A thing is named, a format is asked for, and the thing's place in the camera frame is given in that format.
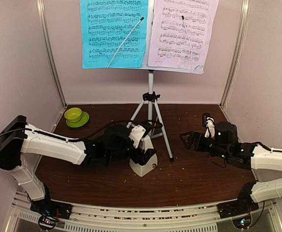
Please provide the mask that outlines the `white metronome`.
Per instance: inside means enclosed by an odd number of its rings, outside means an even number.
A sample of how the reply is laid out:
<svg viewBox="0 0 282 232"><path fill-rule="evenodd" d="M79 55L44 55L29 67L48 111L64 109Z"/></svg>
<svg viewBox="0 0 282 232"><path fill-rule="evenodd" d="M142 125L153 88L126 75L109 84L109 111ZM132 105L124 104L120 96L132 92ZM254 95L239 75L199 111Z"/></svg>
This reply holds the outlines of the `white metronome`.
<svg viewBox="0 0 282 232"><path fill-rule="evenodd" d="M142 138L135 153L130 156L129 165L136 175L143 177L158 166L157 150L151 138Z"/></svg>

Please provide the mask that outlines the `white perforated music stand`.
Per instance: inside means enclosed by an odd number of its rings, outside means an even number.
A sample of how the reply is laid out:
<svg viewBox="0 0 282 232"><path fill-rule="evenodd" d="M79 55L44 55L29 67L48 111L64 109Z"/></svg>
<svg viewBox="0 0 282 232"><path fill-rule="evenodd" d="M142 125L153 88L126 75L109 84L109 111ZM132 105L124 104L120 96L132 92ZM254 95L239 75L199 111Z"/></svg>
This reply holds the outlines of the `white perforated music stand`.
<svg viewBox="0 0 282 232"><path fill-rule="evenodd" d="M151 40L151 31L152 31L152 23L153 23L153 7L154 7L155 0L148 1L148 18L147 18L147 41L146 41L146 51L144 54L144 58L142 61L142 66L140 69L148 69L148 92L143 95L142 102L139 104L138 108L136 109L135 113L132 116L132 119L135 119L138 112L140 111L141 107L143 106L144 102L148 102L148 118L152 118L152 111L156 110L157 119L162 122L161 113L158 107L157 100L159 95L157 95L153 90L153 83L154 83L154 71L155 70L162 70L162 71L173 71L173 72L187 72L184 69L170 69L170 68L159 68L159 67L150 67L148 66L148 54L149 54L149 46Z"/></svg>

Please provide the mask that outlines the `lilac sheet music page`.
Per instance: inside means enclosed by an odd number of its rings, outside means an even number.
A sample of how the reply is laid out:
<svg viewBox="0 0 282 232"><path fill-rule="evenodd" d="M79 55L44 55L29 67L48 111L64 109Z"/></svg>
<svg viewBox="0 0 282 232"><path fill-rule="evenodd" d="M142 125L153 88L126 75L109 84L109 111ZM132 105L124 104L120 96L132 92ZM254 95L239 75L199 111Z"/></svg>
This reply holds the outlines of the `lilac sheet music page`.
<svg viewBox="0 0 282 232"><path fill-rule="evenodd" d="M148 66L203 74L217 0L156 0Z"/></svg>

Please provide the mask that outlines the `blue sheet music page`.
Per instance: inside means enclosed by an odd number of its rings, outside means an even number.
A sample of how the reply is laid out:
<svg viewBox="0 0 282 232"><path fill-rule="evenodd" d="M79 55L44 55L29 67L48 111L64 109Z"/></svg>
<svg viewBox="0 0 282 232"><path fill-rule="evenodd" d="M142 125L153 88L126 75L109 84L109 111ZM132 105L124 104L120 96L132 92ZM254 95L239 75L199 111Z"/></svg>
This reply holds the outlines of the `blue sheet music page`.
<svg viewBox="0 0 282 232"><path fill-rule="evenodd" d="M141 68L147 0L80 1L83 69Z"/></svg>

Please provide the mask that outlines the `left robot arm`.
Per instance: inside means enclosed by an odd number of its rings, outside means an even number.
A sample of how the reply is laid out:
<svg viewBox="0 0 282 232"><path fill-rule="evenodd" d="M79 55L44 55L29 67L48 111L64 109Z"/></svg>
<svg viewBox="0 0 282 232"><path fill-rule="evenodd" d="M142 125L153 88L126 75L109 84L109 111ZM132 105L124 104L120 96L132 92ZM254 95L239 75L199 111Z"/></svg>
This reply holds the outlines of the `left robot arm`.
<svg viewBox="0 0 282 232"><path fill-rule="evenodd" d="M0 168L8 171L29 198L46 215L52 214L56 205L49 199L47 187L29 169L25 154L37 154L65 160L75 165L89 164L93 160L129 158L130 167L140 177L158 165L156 150L149 131L160 123L148 121L128 128L122 121L103 126L84 138L69 138L41 130L17 116L0 133Z"/></svg>

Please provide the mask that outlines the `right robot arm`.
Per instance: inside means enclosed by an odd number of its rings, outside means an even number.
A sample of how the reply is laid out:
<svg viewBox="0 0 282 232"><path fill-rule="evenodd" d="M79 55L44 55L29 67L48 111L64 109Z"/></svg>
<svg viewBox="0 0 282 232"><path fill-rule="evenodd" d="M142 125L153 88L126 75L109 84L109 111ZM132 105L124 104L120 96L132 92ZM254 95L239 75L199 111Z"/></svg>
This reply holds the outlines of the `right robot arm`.
<svg viewBox="0 0 282 232"><path fill-rule="evenodd" d="M270 148L262 142L241 143L236 125L230 122L204 123L206 131L189 131L180 134L187 149L206 152L219 157L224 166L230 164L245 170L274 170L282 172L282 149ZM245 213L253 203L282 197L282 178L272 181L255 181L245 184L234 202L237 213Z"/></svg>

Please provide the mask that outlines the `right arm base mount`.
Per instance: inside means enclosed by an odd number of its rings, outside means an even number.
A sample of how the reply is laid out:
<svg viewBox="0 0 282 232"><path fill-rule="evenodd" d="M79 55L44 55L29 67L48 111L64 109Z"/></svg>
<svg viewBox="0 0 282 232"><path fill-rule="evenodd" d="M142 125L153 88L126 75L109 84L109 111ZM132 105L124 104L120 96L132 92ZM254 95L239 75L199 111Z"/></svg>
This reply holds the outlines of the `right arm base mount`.
<svg viewBox="0 0 282 232"><path fill-rule="evenodd" d="M235 200L217 205L220 219L231 218L233 225L240 230L248 229L252 225L252 211L259 209L258 203L248 203Z"/></svg>

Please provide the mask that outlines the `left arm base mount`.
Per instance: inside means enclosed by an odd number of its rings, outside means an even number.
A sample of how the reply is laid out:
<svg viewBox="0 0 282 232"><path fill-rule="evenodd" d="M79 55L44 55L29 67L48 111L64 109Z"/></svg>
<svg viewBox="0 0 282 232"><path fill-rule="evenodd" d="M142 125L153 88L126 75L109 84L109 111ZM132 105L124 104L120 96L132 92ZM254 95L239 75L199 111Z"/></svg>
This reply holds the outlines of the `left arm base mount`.
<svg viewBox="0 0 282 232"><path fill-rule="evenodd" d="M38 226L43 231L54 229L60 219L69 219L73 206L53 200L31 201L30 210L39 213Z"/></svg>

